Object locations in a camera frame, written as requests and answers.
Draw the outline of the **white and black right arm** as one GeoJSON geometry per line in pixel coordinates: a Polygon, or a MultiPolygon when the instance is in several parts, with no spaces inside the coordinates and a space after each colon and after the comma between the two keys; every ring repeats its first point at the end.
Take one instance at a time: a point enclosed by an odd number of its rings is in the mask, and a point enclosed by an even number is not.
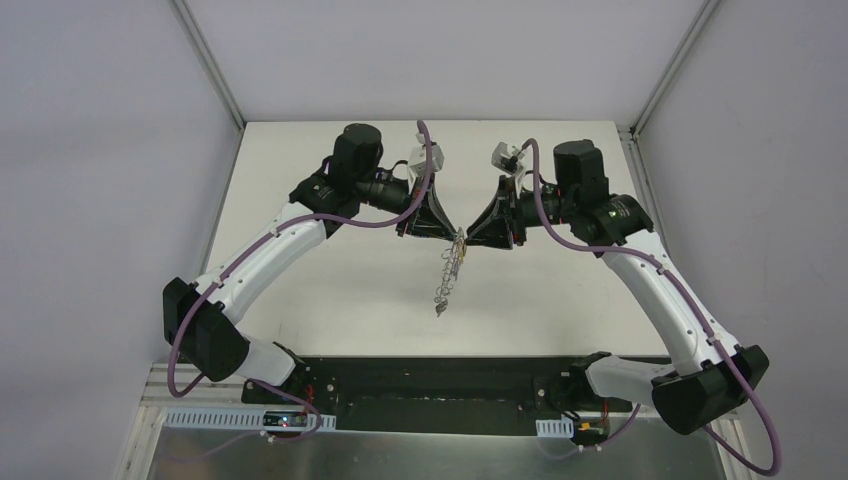
{"type": "Polygon", "coordinates": [[[553,149],[554,182],[531,175],[522,149],[499,143],[492,164],[501,171],[496,194],[469,227],[466,243],[510,250],[532,227],[567,225],[577,250],[593,253],[624,283],[665,345],[667,365],[597,352],[569,369],[565,401],[583,410],[605,398],[646,405],[673,431],[691,434],[744,404],[769,360],[757,345],[742,346],[709,314],[681,278],[653,222],[638,201],[614,194],[603,154],[588,139],[553,149]]]}

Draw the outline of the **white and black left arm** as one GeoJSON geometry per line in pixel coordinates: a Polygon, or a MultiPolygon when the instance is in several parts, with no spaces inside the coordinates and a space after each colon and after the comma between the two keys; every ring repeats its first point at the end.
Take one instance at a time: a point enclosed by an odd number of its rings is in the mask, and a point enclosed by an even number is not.
{"type": "Polygon", "coordinates": [[[172,395],[176,364],[184,359],[213,382],[239,376],[266,383],[281,404],[297,402],[305,378],[294,353],[272,341],[241,333],[238,322],[288,267],[329,239],[340,227],[392,227],[399,236],[461,240],[435,191],[444,161],[422,120],[416,123],[420,147],[403,161],[406,179],[380,167],[384,146],[376,127],[353,123],[336,138],[332,153],[301,181],[287,202],[245,246],[193,281],[179,277],[163,289],[164,337],[171,350],[166,382],[172,395]]]}

